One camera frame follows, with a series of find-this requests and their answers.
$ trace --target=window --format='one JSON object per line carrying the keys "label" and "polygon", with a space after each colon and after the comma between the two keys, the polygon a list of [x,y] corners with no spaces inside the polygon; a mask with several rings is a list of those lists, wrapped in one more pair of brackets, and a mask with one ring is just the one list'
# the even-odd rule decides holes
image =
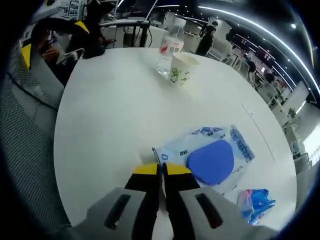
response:
{"label": "window", "polygon": [[320,160],[320,124],[316,126],[313,132],[303,141],[305,151],[312,161],[312,166]]}

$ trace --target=blue plastic wrapper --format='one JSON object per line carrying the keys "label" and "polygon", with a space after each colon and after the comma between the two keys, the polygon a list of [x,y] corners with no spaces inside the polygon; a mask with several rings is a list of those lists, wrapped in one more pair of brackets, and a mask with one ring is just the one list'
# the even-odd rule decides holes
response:
{"label": "blue plastic wrapper", "polygon": [[269,200],[268,195],[267,189],[247,189],[239,194],[237,205],[248,224],[258,224],[267,211],[276,204],[276,200]]}
{"label": "blue plastic wrapper", "polygon": [[172,162],[187,166],[187,158],[192,152],[219,140],[227,141],[231,145],[234,155],[234,166],[230,175],[224,181],[213,186],[215,191],[224,195],[237,187],[239,179],[255,158],[235,125],[201,127],[181,135],[164,146],[155,147],[153,151],[160,165],[164,162]]}

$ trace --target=ceiling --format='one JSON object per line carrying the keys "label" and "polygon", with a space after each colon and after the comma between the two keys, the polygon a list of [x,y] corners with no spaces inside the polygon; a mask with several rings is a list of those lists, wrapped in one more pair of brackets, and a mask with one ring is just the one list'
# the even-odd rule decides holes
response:
{"label": "ceiling", "polygon": [[[208,17],[219,17],[231,25],[235,33],[249,39],[256,46],[269,50],[282,69],[278,65],[275,67],[284,74],[288,82],[291,80],[288,79],[287,74],[295,83],[305,79],[304,82],[310,86],[317,102],[320,102],[320,91],[316,87],[316,84],[320,85],[319,57],[316,49],[320,35],[316,35],[316,21],[313,21],[315,16],[312,17],[310,14],[310,8],[315,3],[306,4],[306,1],[308,2],[308,0],[303,3],[299,0],[290,2],[282,0],[158,0],[157,6],[179,6],[157,7],[154,10],[164,13],[170,10],[184,17],[199,19],[199,23],[208,21]],[[201,9],[198,6],[215,10]],[[238,16],[269,30],[292,49],[300,61],[278,39]],[[291,24],[296,24],[296,28],[292,28]]]}

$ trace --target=cable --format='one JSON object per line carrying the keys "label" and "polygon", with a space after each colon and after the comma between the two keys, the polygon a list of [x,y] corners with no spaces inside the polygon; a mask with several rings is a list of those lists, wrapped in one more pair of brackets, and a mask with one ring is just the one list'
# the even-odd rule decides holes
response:
{"label": "cable", "polygon": [[127,31],[126,31],[126,27],[125,26],[122,27],[122,30],[124,31],[125,34],[128,34]]}
{"label": "cable", "polygon": [[24,93],[27,94],[28,96],[32,97],[33,99],[35,99],[35,100],[38,101],[39,103],[47,106],[48,108],[51,108],[51,109],[53,109],[53,110],[55,110],[55,111],[58,111],[58,109],[56,109],[55,107],[53,107],[53,106],[51,106],[51,105],[49,105],[49,104],[41,101],[39,98],[37,98],[36,96],[32,95],[30,92],[28,92],[27,90],[25,90],[22,86],[20,86],[20,84],[17,83],[16,79],[11,75],[10,72],[6,71],[5,73],[6,73],[6,74],[8,75],[8,77],[11,79],[12,83],[13,83],[14,85],[16,85],[17,88],[20,89],[22,92],[24,92]]}
{"label": "cable", "polygon": [[149,31],[150,37],[151,37],[151,42],[150,42],[150,44],[149,44],[149,46],[148,46],[148,48],[150,48],[150,46],[151,46],[151,44],[152,44],[152,41],[153,41],[153,38],[152,38],[152,34],[151,34],[151,31],[150,31],[150,28],[148,28],[148,31]]}
{"label": "cable", "polygon": [[133,46],[134,46],[134,47],[136,47],[136,41],[137,41],[137,39],[138,39],[138,37],[139,37],[140,29],[141,29],[141,27],[139,27],[139,31],[138,31],[138,33],[137,33],[137,35],[136,35],[136,38],[135,38],[134,42],[133,42]]}
{"label": "cable", "polygon": [[[114,40],[117,39],[117,31],[118,31],[118,28],[116,27],[116,28],[115,28],[115,33],[114,33]],[[113,49],[115,48],[115,44],[116,44],[116,42],[114,41],[114,42],[113,42],[113,47],[112,47]]]}

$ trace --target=paper cup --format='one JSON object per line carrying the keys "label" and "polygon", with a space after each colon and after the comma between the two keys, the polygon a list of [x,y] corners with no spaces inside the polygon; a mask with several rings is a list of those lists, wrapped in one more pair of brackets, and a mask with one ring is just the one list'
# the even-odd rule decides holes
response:
{"label": "paper cup", "polygon": [[176,52],[173,54],[168,79],[177,86],[183,85],[195,73],[199,62],[192,56]]}

